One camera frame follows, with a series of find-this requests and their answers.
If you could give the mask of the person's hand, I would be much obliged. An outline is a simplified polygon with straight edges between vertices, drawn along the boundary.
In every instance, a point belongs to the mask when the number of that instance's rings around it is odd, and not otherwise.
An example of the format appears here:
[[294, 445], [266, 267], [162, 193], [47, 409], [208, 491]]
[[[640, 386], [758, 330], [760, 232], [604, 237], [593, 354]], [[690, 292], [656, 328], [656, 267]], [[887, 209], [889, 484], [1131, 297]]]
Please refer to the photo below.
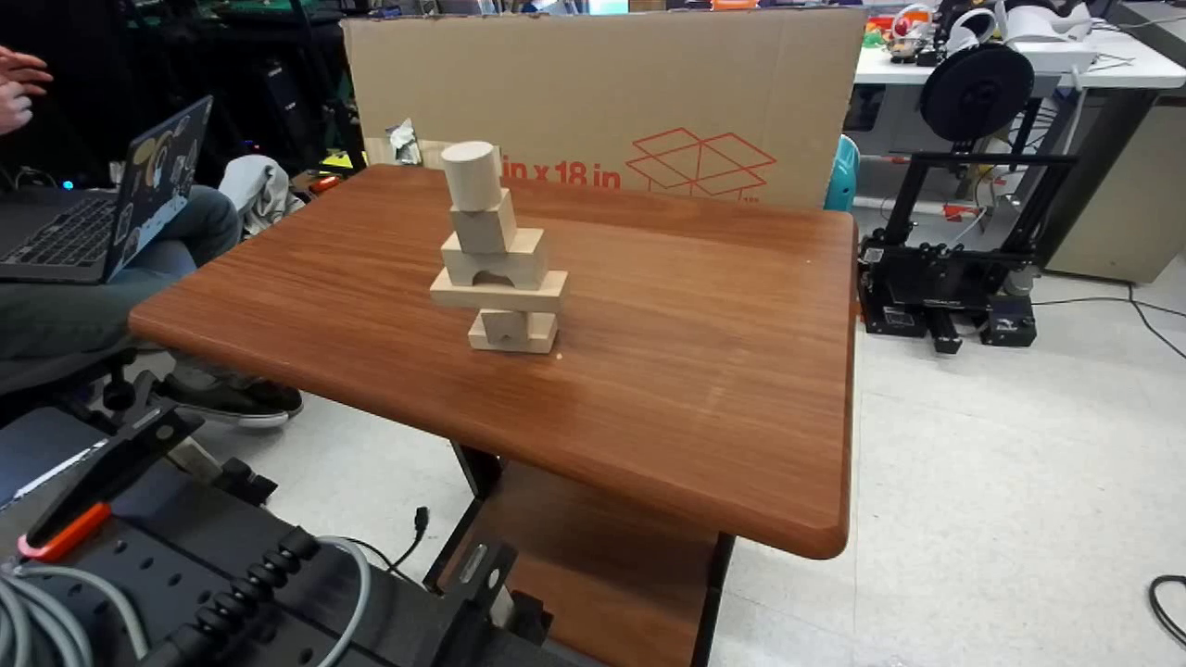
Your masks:
[[51, 85], [41, 55], [0, 43], [0, 139], [35, 120], [35, 99]]

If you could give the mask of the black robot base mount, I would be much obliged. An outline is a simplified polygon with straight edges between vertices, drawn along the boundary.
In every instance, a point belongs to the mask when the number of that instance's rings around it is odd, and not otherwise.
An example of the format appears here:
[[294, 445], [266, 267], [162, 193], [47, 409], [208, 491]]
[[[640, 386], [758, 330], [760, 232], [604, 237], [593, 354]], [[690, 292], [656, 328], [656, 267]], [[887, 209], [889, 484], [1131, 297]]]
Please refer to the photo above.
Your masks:
[[587, 667], [504, 586], [511, 549], [425, 591], [360, 536], [271, 517], [266, 481], [194, 435], [62, 563], [23, 561], [15, 536], [105, 437], [51, 409], [0, 431], [0, 667]]

